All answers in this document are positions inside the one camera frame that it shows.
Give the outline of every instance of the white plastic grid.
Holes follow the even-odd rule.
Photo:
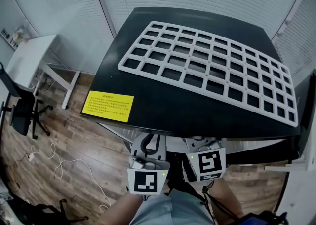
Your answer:
[[[225,37],[152,21],[118,69],[298,125],[288,67]]]

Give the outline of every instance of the wooden floor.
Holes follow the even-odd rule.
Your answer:
[[[89,216],[82,224],[95,224],[100,216],[100,204],[107,204],[99,187],[93,182],[89,168],[81,161],[64,163],[62,179],[54,176],[58,159],[45,160],[38,154],[29,162],[24,158],[31,153],[31,145],[45,157],[50,157],[50,145],[56,145],[56,152],[62,160],[85,160],[93,171],[106,195],[114,202],[126,193],[129,153],[122,140],[79,115],[93,76],[81,74],[74,89],[67,110],[61,109],[65,91],[55,84],[49,91],[40,90],[39,97],[53,105],[41,120],[51,132],[50,137],[37,128],[39,138],[33,140],[31,133],[22,136],[8,125],[5,117],[1,156],[7,165],[6,173],[12,191],[30,203],[50,204],[58,207],[62,198],[68,200],[69,218]],[[225,179],[240,200],[245,214],[273,210],[284,183],[285,174],[264,171],[264,165],[230,166]]]

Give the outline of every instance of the table top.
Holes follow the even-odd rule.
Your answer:
[[[19,44],[5,68],[14,82],[26,88],[29,87],[41,60],[56,36],[39,37]]]
[[[105,124],[179,137],[281,138],[293,128],[265,116],[178,87],[118,70],[126,51],[151,21],[187,26],[252,47],[280,61],[265,31],[223,15],[180,8],[135,8],[106,53],[92,91],[134,96],[127,123],[81,113]]]

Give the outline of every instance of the yellow label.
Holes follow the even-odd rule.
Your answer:
[[[97,117],[128,122],[134,96],[90,91],[82,112]]]

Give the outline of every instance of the human arm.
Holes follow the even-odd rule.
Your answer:
[[[143,196],[128,192],[101,215],[99,224],[128,225],[142,203]]]
[[[243,212],[241,204],[233,194],[228,184],[223,178],[215,179],[214,185],[209,189],[209,194],[230,211],[232,211],[237,217],[243,217]],[[211,206],[215,215],[215,218],[219,225],[227,225],[232,223],[234,220],[230,218],[227,214],[222,212],[213,201],[211,201]]]

